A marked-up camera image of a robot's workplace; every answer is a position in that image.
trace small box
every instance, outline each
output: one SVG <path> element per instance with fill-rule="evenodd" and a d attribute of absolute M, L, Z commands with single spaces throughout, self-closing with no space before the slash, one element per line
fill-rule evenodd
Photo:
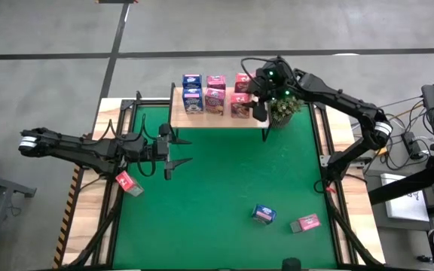
<path fill-rule="evenodd" d="M 247 93 L 249 90 L 250 77 L 245 73 L 238 73 L 235 77 L 235 93 Z"/>
<path fill-rule="evenodd" d="M 268 225 L 274 221 L 274 218 L 276 218 L 276 211 L 258 204 L 255 206 L 254 211 L 252 212 L 252 217 L 257 221 Z"/>
<path fill-rule="evenodd" d="M 321 225 L 316 214 L 308 215 L 298 219 L 302 230 L 310 230 Z"/>
<path fill-rule="evenodd" d="M 224 115 L 225 91 L 209 88 L 205 94 L 205 110 L 210 114 Z"/>
<path fill-rule="evenodd" d="M 202 75 L 183 75 L 182 86 L 184 88 L 202 88 Z"/>
<path fill-rule="evenodd" d="M 187 114 L 203 114 L 202 90 L 200 88 L 184 89 L 182 99 Z"/>
<path fill-rule="evenodd" d="M 143 193 L 143 187 L 136 182 L 136 179 L 130 177 L 126 170 L 118 174 L 115 178 L 125 192 L 128 192 L 133 196 L 138 196 Z"/>
<path fill-rule="evenodd" d="M 291 230 L 293 233 L 300 233 L 302 231 L 299 221 L 294 221 L 291 223 Z"/>
<path fill-rule="evenodd" d="M 217 90 L 225 90 L 225 76 L 215 75 L 207 76 L 207 87 Z"/>
<path fill-rule="evenodd" d="M 243 106 L 244 103 L 250 102 L 250 95 L 247 93 L 233 93 L 231 95 L 231 117 L 249 118 L 249 108 Z"/>

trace green table surface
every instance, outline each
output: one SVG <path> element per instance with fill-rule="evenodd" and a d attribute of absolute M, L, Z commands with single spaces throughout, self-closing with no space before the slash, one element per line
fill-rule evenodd
<path fill-rule="evenodd" d="M 141 107 L 151 136 L 167 121 L 167 107 Z M 266 142 L 258 129 L 180 129 L 192 145 L 173 145 L 171 158 L 193 157 L 164 180 L 163 164 L 143 177 L 145 189 L 124 195 L 115 269 L 273 269 L 287 257 L 306 268 L 336 266 L 310 113 L 304 107 Z M 142 164 L 146 172 L 149 163 Z M 256 204 L 277 211 L 270 225 L 251 218 Z M 321 226 L 292 233 L 289 224 L 317 214 Z"/>

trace yellow and black warning tape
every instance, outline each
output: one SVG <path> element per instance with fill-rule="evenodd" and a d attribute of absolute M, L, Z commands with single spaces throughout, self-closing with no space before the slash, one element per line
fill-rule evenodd
<path fill-rule="evenodd" d="M 61 223 L 60 235 L 58 236 L 57 249 L 53 259 L 53 268 L 56 269 L 61 266 L 63 262 L 63 255 L 65 253 L 66 242 L 68 241 L 69 229 L 73 219 L 74 209 L 78 197 L 77 187 L 80 185 L 83 169 L 80 166 L 75 166 L 73 169 L 72 183 L 70 184 L 68 199 L 66 200 L 65 212 L 63 214 L 63 221 Z"/>

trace red box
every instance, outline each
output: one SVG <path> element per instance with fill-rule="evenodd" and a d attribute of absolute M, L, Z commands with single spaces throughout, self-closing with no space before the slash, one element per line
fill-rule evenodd
<path fill-rule="evenodd" d="M 243 103 L 250 102 L 250 95 L 247 93 L 233 93 L 231 95 L 231 117 L 249 118 L 249 108 Z"/>
<path fill-rule="evenodd" d="M 210 114 L 224 115 L 225 91 L 213 88 L 205 93 L 205 110 Z"/>
<path fill-rule="evenodd" d="M 310 230 L 321 225 L 321 222 L 319 222 L 316 214 L 308 215 L 303 218 L 299 218 L 298 220 L 303 231 Z"/>
<path fill-rule="evenodd" d="M 134 178 L 130 177 L 126 170 L 118 174 L 115 179 L 125 190 L 125 192 L 128 192 L 134 196 L 138 196 L 143 193 L 143 187 L 141 187 Z"/>
<path fill-rule="evenodd" d="M 249 89 L 250 77 L 245 73 L 238 73 L 235 77 L 235 93 L 246 93 Z"/>
<path fill-rule="evenodd" d="M 214 75 L 207 76 L 207 87 L 217 90 L 225 90 L 225 76 Z"/>

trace power strip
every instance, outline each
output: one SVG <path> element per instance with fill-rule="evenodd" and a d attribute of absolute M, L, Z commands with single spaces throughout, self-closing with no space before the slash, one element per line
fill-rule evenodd
<path fill-rule="evenodd" d="M 421 150 L 418 142 L 414 140 L 413 132 L 405 132 L 401 135 L 401 138 L 403 140 L 403 143 L 405 144 L 406 151 L 408 152 L 412 160 L 419 160 L 423 158 L 423 150 Z"/>

